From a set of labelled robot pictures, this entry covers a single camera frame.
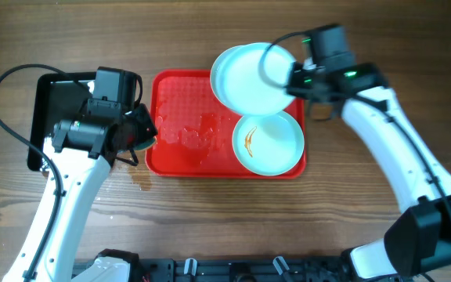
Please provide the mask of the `green and orange sponge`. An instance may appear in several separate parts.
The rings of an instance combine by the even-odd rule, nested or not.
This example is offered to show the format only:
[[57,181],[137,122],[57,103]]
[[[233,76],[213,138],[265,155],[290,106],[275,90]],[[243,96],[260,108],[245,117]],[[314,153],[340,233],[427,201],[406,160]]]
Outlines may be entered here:
[[154,146],[157,142],[157,139],[155,137],[140,143],[136,146],[133,147],[134,151],[144,151],[144,150],[148,150],[149,148],[151,148],[152,146]]

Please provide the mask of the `light blue plate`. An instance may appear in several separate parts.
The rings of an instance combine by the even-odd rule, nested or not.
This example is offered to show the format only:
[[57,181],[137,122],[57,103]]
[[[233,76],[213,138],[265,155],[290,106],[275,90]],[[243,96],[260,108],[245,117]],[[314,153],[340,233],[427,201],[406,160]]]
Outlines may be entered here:
[[274,46],[266,55],[263,72],[259,70],[266,42],[236,49],[218,71],[218,90],[228,108],[240,115],[265,116],[287,108],[294,97],[286,93],[291,65],[295,58],[286,49]]
[[250,172],[282,175],[301,160],[305,136],[285,111],[267,116],[243,116],[235,125],[232,147],[236,159]]
[[225,107],[228,107],[228,103],[221,97],[220,91],[218,90],[218,71],[221,66],[221,64],[228,59],[228,57],[238,48],[242,47],[242,45],[233,46],[224,52],[222,52],[215,62],[212,65],[211,72],[210,72],[210,85],[211,90],[214,93],[217,100],[223,104]]

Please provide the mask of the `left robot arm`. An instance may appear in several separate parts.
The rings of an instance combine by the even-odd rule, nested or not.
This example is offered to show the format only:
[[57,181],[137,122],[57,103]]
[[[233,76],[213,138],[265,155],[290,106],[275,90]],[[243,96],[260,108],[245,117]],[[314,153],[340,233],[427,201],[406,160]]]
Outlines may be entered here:
[[50,173],[31,228],[5,281],[72,281],[75,255],[96,194],[120,152],[136,166],[138,150],[156,142],[157,130],[141,104],[142,79],[126,71],[101,67],[78,117],[53,127],[51,154],[20,135],[47,163]]

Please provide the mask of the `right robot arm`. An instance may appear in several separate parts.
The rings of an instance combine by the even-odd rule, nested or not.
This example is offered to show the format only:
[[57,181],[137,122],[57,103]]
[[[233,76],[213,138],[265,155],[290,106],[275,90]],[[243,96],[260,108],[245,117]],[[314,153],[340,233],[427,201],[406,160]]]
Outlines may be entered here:
[[312,66],[293,65],[287,92],[334,107],[381,167],[401,212],[381,239],[349,251],[353,278],[413,277],[451,265],[451,174],[406,118],[379,68],[356,61],[341,25],[302,35]]

